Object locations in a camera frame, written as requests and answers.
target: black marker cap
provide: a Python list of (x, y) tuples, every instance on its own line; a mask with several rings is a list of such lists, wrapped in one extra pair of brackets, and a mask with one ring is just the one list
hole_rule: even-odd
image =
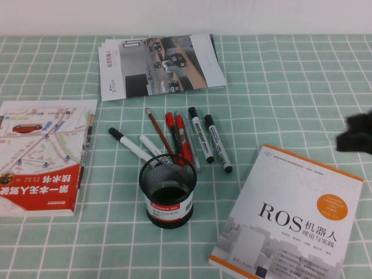
[(109, 134), (112, 135), (118, 141), (120, 141), (120, 139), (124, 136), (121, 132), (117, 131), (114, 127), (111, 127), (109, 129)]
[(214, 125), (212, 115), (206, 115), (204, 117), (204, 120), (205, 120), (205, 124), (207, 125), (207, 128), (209, 128), (209, 126), (211, 126), (211, 125)]
[(207, 162), (212, 164), (214, 162), (214, 157), (213, 156), (208, 157)]
[(188, 109), (188, 113), (190, 114), (191, 119), (193, 119), (194, 117), (199, 117), (198, 113), (196, 112), (196, 108), (194, 106)]
[(232, 166), (225, 167), (225, 172), (230, 173), (232, 171), (233, 171), (233, 167)]

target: pen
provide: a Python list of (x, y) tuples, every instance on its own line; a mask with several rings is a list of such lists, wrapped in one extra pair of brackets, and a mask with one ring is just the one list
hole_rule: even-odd
[(131, 152), (136, 154), (140, 159), (144, 160), (145, 162), (147, 162), (148, 160), (151, 160), (152, 156), (148, 155), (138, 145), (133, 143), (130, 139), (128, 139), (125, 135), (123, 135), (121, 132), (119, 132), (115, 128), (111, 127), (109, 129), (109, 133), (115, 139), (117, 139), (121, 144), (123, 144), (126, 148), (128, 148)]
[(188, 127), (187, 119), (186, 119), (186, 117), (182, 117), (182, 118), (183, 118), (184, 126), (185, 126), (185, 135), (187, 137), (187, 141), (188, 141), (188, 143), (190, 145), (190, 148), (191, 148), (192, 158), (194, 160), (196, 171), (201, 172), (202, 167), (200, 166), (198, 155), (196, 154), (194, 142), (192, 140), (191, 132), (190, 132), (190, 129)]
[(214, 162), (214, 157), (212, 154), (212, 150), (210, 149), (210, 146), (205, 138), (205, 133), (203, 131), (203, 128), (200, 123), (200, 119), (198, 117), (198, 113), (196, 112), (196, 108), (194, 106), (190, 107), (188, 109), (188, 112), (191, 116), (192, 123), (194, 124), (194, 128), (196, 132), (198, 133), (198, 138), (200, 141), (200, 144), (202, 145), (203, 153), (205, 158), (207, 159), (208, 163)]
[(230, 160), (227, 157), (225, 147), (223, 146), (223, 144), (221, 142), (221, 138), (220, 138), (220, 136), (217, 132), (217, 128), (214, 125), (212, 115), (206, 115), (204, 117), (204, 120), (205, 120), (205, 124), (207, 125), (207, 128), (209, 130), (209, 134), (211, 135), (212, 140), (214, 142), (214, 145), (216, 146), (216, 149), (219, 153), (220, 159), (221, 159), (222, 164), (223, 164), (223, 168), (225, 169), (225, 171), (227, 173), (232, 172), (233, 167), (230, 163)]
[(174, 124), (174, 119), (173, 119), (173, 114), (172, 112), (168, 112), (165, 115), (165, 122), (167, 123), (167, 126), (172, 134), (173, 142), (174, 142), (174, 147), (176, 149), (176, 154), (181, 154), (182, 153), (182, 147), (180, 140), (178, 139), (177, 136), (177, 129), (176, 125)]
[(185, 159), (188, 160), (190, 163), (192, 163), (192, 153), (191, 148), (188, 142), (186, 141), (185, 136), (185, 125), (182, 120), (182, 116), (179, 114), (179, 112), (176, 112), (176, 126), (178, 129), (178, 132), (180, 133), (180, 140), (182, 145), (182, 154), (184, 155)]
[(140, 135), (139, 140), (151, 151), (154, 156), (161, 155), (161, 152), (146, 135)]
[(165, 138), (165, 136), (162, 132), (162, 129), (160, 129), (160, 127), (159, 127), (158, 123), (156, 122), (154, 116), (152, 115), (150, 109), (146, 108), (145, 111), (146, 111), (147, 115), (150, 117), (152, 124), (155, 126), (155, 130), (158, 132), (159, 136), (161, 137), (162, 141), (164, 142), (164, 145), (167, 148), (168, 153), (169, 154), (174, 154), (172, 148), (170, 147), (167, 139)]

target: printed photo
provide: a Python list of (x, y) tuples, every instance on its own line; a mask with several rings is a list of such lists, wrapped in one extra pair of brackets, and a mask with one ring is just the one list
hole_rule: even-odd
[(190, 36), (123, 41), (119, 55), (126, 98), (208, 87)]

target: book cover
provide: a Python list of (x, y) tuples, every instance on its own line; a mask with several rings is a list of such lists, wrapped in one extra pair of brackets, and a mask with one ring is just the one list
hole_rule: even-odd
[(0, 216), (73, 214), (88, 108), (7, 110), (0, 126)]
[(226, 85), (208, 34), (108, 40), (98, 55), (103, 101)]
[(239, 278), (339, 278), (362, 182), (264, 145), (209, 262)]

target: pen holder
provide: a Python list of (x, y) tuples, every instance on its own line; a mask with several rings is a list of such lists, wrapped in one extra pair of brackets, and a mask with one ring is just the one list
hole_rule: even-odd
[(183, 226), (194, 211), (196, 186), (193, 165), (178, 155), (159, 155), (147, 161), (139, 173), (150, 221), (160, 228)]

